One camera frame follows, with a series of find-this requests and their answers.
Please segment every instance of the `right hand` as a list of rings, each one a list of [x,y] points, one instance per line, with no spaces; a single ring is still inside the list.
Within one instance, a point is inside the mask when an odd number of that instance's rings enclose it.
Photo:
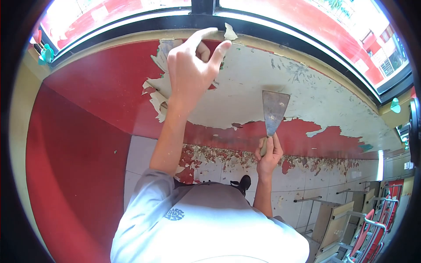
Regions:
[[[271,180],[272,173],[278,165],[279,160],[284,154],[281,144],[279,143],[278,135],[275,133],[273,137],[269,137],[266,142],[266,154],[260,156],[260,149],[263,147],[264,138],[259,140],[259,146],[254,152],[254,157],[257,161],[257,174],[259,179]]]
[[[231,41],[220,43],[211,58],[211,51],[202,39],[218,28],[210,27],[196,31],[180,46],[170,50],[167,58],[172,94],[168,106],[175,105],[181,114],[189,114],[219,73],[225,53]]]

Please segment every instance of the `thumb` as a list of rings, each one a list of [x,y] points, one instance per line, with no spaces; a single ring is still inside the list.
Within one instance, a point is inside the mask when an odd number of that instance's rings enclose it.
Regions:
[[[231,41],[225,40],[221,44],[219,44],[215,51],[212,54],[212,57],[209,59],[208,66],[213,67],[215,69],[218,69],[221,65],[222,60],[224,59],[224,56],[228,49],[231,47]]]
[[[266,155],[272,157],[273,155],[273,138],[269,137],[266,142]]]

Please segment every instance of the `green paper decoration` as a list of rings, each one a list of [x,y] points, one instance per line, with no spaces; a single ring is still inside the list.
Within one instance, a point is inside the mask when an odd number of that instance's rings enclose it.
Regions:
[[[399,100],[397,98],[393,98],[392,104],[390,105],[390,109],[395,113],[400,113],[400,105]]]
[[[38,65],[45,65],[51,63],[54,58],[54,51],[50,48],[49,44],[44,45],[44,49],[41,50],[41,55],[38,59]]]

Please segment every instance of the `left hand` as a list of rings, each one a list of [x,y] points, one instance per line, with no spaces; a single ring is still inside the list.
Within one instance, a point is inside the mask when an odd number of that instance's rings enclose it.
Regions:
[[[210,59],[211,51],[202,42],[204,37],[217,31],[216,27],[196,31],[186,42],[170,50],[167,59],[172,89],[169,107],[175,105],[188,115],[218,75],[231,41],[219,44]]]

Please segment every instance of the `glass pane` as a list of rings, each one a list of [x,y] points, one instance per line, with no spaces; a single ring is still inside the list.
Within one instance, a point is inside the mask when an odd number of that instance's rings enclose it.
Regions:
[[[372,0],[220,0],[289,24],[348,58],[374,88],[408,64],[400,38]]]
[[[55,0],[41,20],[41,26],[61,50],[84,34],[120,18],[191,5],[191,0]]]

